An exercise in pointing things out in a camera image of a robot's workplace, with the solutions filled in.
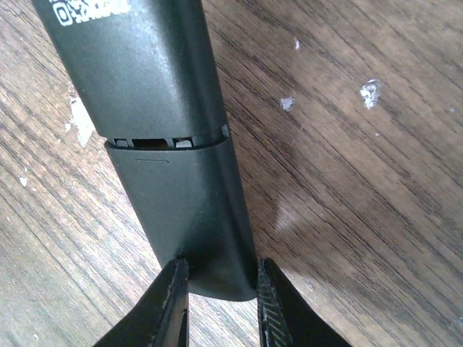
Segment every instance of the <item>wood grain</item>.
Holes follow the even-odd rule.
[[[354,346],[463,346],[463,3],[203,4],[259,255]],[[160,270],[68,83],[0,0],[1,346],[89,346]],[[254,301],[190,307],[192,346],[258,345]]]

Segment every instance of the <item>white paint fleck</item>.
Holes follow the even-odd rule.
[[[372,109],[376,106],[380,95],[380,81],[379,80],[369,80],[365,85],[360,89],[360,95],[365,101],[365,107],[367,109]]]
[[[301,48],[301,43],[300,43],[300,41],[297,40],[297,38],[294,38],[294,49],[295,49],[296,51],[298,51],[298,50],[300,50],[300,48]]]
[[[21,182],[23,187],[26,187],[27,186],[27,177],[21,177],[20,176],[20,182]]]
[[[95,126],[85,109],[82,99],[79,97],[72,84],[68,86],[68,94],[69,102],[71,103],[71,123],[77,127],[77,139],[80,145],[85,147],[92,136],[93,130],[95,130]]]
[[[294,96],[289,96],[288,98],[281,98],[280,106],[287,112],[291,110],[295,102],[296,102],[296,98]]]

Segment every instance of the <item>wooden surface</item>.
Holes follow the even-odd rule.
[[[259,255],[354,346],[463,346],[461,0],[204,7]],[[68,83],[1,0],[0,346],[90,346],[159,271]],[[255,301],[190,305],[192,346],[258,344]]]

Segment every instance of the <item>device casing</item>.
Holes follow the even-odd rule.
[[[254,298],[255,248],[200,0],[33,3],[161,265],[185,258],[193,293]]]

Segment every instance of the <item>qr code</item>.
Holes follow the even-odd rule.
[[[130,11],[129,0],[50,0],[63,26],[109,17]]]

